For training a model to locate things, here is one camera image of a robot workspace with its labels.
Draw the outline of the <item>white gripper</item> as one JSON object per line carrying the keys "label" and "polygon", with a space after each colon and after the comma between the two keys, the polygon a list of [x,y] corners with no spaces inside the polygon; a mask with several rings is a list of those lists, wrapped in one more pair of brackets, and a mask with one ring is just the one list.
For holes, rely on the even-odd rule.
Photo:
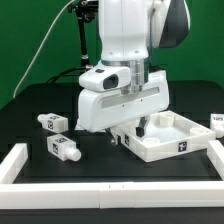
{"label": "white gripper", "polygon": [[[78,117],[82,128],[90,132],[107,129],[112,145],[120,144],[120,137],[110,127],[165,110],[169,105],[166,71],[149,74],[148,82],[135,94],[122,94],[120,89],[96,92],[84,89],[78,99]],[[147,120],[141,118],[136,135],[145,134]]]}

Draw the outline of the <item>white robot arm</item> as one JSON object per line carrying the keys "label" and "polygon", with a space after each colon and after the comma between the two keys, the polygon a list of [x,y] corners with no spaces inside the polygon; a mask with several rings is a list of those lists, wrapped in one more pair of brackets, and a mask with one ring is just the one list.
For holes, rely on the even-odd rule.
{"label": "white robot arm", "polygon": [[150,70],[150,51],[180,45],[190,30],[185,0],[99,0],[100,61],[82,74],[78,118],[89,132],[110,130],[169,105],[166,72]]}

